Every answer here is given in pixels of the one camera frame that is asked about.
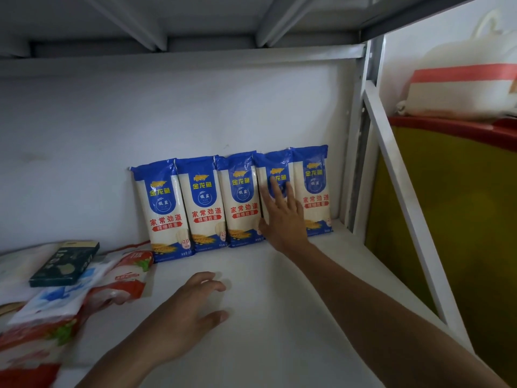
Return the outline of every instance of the metal shelf frame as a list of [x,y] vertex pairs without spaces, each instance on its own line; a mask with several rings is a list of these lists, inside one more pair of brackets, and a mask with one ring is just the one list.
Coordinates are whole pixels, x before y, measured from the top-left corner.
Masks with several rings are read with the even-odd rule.
[[[75,44],[70,51],[71,44],[53,44],[53,56],[40,58],[28,57],[23,42],[3,38],[0,53],[26,58],[0,60],[0,78],[355,60],[354,95],[339,199],[340,220],[364,243],[369,196],[380,148],[439,317],[464,347],[473,352],[376,87],[384,57],[383,34],[469,0],[420,0],[396,10],[387,7],[394,0],[371,0],[375,13],[356,32],[288,33],[314,1],[274,0],[254,37],[167,39],[153,19],[142,16],[124,0],[88,0],[132,35],[141,48],[131,44],[114,52],[113,43],[105,42],[106,46],[100,48],[99,44],[90,47],[85,43]],[[30,55],[44,52],[44,47],[44,44],[33,45]]]

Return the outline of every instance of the white shelf surface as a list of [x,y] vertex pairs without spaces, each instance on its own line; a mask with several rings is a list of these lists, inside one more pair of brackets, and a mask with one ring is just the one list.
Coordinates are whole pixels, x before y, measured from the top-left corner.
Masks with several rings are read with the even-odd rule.
[[[354,275],[444,331],[447,327],[338,221],[311,238]],[[163,365],[144,387],[383,386],[354,351],[303,274],[268,242],[156,264],[144,297],[94,314],[82,328],[56,388],[71,386],[195,272],[229,283],[206,311],[230,318],[182,359]]]

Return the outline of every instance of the yellow container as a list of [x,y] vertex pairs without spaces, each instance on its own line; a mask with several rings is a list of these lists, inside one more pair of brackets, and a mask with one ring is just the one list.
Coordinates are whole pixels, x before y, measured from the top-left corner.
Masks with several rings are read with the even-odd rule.
[[[397,144],[475,352],[517,387],[517,129],[408,119]],[[382,157],[366,246],[436,310]]]

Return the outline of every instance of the hand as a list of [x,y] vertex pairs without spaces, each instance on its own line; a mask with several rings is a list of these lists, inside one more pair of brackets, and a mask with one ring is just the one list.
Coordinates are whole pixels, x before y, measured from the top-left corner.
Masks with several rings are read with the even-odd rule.
[[142,356],[153,366],[182,356],[194,347],[211,329],[228,319],[228,312],[218,310],[202,318],[198,312],[215,291],[225,285],[213,272],[198,272],[161,304],[140,324],[127,340],[137,341]]
[[277,251],[289,257],[291,253],[303,250],[310,244],[303,220],[303,206],[294,198],[290,182],[285,184],[288,197],[286,202],[275,177],[271,177],[270,181],[274,200],[266,187],[261,188],[263,202],[269,213],[269,224],[262,218],[258,229]]

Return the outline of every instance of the person's left hand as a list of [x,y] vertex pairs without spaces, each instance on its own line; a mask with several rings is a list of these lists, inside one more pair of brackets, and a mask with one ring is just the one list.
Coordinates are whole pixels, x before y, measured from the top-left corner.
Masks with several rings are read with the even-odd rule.
[[199,318],[210,293],[225,291],[226,286],[213,272],[198,272],[181,286],[172,297],[152,312],[127,338],[138,343],[154,366],[182,356],[196,345],[211,329],[228,319],[229,314],[218,310]]

